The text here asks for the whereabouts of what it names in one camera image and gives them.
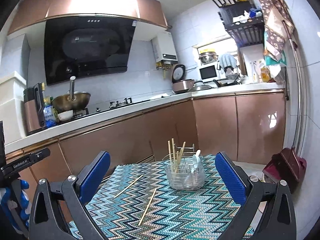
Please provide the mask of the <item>blue gloved left hand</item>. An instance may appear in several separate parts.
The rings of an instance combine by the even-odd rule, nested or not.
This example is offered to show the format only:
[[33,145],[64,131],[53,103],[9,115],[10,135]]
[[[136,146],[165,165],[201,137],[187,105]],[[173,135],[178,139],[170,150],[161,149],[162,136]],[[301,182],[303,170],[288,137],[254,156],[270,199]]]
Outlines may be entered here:
[[31,202],[25,192],[29,184],[16,179],[7,187],[1,187],[1,211],[15,232],[23,238],[29,237]]

